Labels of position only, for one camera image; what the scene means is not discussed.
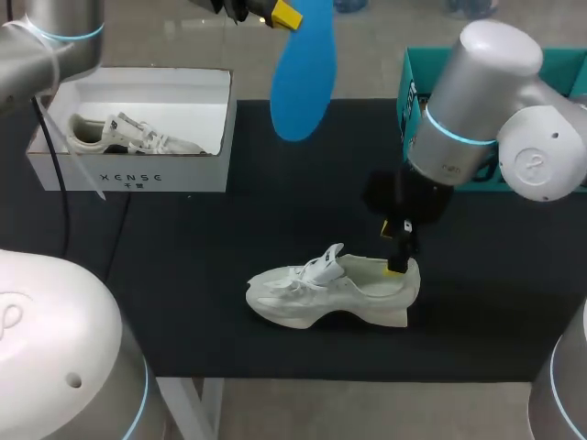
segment gray floor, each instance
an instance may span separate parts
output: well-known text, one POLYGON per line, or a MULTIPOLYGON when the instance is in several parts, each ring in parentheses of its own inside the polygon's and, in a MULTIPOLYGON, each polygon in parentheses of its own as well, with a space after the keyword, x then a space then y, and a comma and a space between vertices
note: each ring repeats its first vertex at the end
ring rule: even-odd
MULTIPOLYGON (((394 97, 406 46, 447 46, 463 21, 444 16, 446 0, 370 0, 336 15, 336 98, 394 97)), ((15 0, 19 16, 24 0, 15 0)), ((104 64, 220 67, 236 75, 237 97, 266 99, 288 32, 250 18, 236 26, 189 0, 105 0, 104 64)), ((0 2, 4 14, 4 2, 0 2)), ((501 0, 496 18, 543 46, 587 47, 587 1, 501 0)))
POLYGON ((227 380, 220 440, 531 440, 529 384, 227 380))

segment shoelace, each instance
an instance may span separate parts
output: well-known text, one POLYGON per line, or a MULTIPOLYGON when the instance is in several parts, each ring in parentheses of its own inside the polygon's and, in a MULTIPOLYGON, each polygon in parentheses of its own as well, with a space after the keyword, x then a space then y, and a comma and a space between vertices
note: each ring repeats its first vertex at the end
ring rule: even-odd
POLYGON ((149 154, 169 153, 169 149, 165 147, 165 142, 167 142, 168 138, 167 135, 158 135, 155 129, 146 122, 141 122, 138 126, 142 128, 142 143, 148 147, 138 147, 132 142, 129 142, 130 147, 149 154))
POLYGON ((291 292, 297 292, 303 287, 307 287, 312 291, 325 291, 327 289, 326 287, 319 286, 311 280, 303 279, 305 271, 317 261, 318 258, 311 259, 305 263, 305 266, 303 266, 301 269, 290 268, 287 277, 277 281, 266 282, 265 286, 273 289, 287 289, 288 287, 293 286, 293 290, 291 292))

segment teal box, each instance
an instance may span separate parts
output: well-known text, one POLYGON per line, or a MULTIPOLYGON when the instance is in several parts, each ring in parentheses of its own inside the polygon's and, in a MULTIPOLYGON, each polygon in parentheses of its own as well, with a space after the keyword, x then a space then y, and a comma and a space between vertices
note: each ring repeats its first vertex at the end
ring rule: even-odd
MULTIPOLYGON (((407 48, 405 51, 404 70, 397 95, 397 122, 402 133, 404 156, 420 123, 425 102, 432 94, 449 55, 450 48, 407 48)), ((564 96, 572 98, 587 94, 587 50, 544 49, 540 78, 564 96)), ((497 148, 481 165, 473 180, 457 190, 512 191, 499 171, 497 148)), ((578 188, 577 192, 587 193, 587 183, 578 188)))

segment shoe tongue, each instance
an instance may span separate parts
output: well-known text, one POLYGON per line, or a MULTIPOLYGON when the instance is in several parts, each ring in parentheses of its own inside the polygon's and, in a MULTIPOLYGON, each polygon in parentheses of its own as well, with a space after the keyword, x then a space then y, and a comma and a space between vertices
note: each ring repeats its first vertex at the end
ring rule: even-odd
POLYGON ((345 270, 337 263, 338 252, 343 246, 342 243, 338 243, 329 247, 322 257, 306 268, 302 279, 316 284, 325 284, 343 275, 345 270))
POLYGON ((104 133, 111 133, 113 131, 116 131, 125 138, 131 139, 140 139, 142 135, 142 129, 138 124, 122 113, 118 116, 111 115, 106 120, 104 133))

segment shoe heel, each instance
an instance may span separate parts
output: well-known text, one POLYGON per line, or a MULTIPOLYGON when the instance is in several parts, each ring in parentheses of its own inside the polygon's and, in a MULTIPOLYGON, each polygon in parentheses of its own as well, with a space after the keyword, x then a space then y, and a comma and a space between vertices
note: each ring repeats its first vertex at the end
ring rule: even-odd
POLYGON ((355 313, 360 319, 369 324, 385 327, 407 327, 407 310, 395 312, 360 312, 355 313))

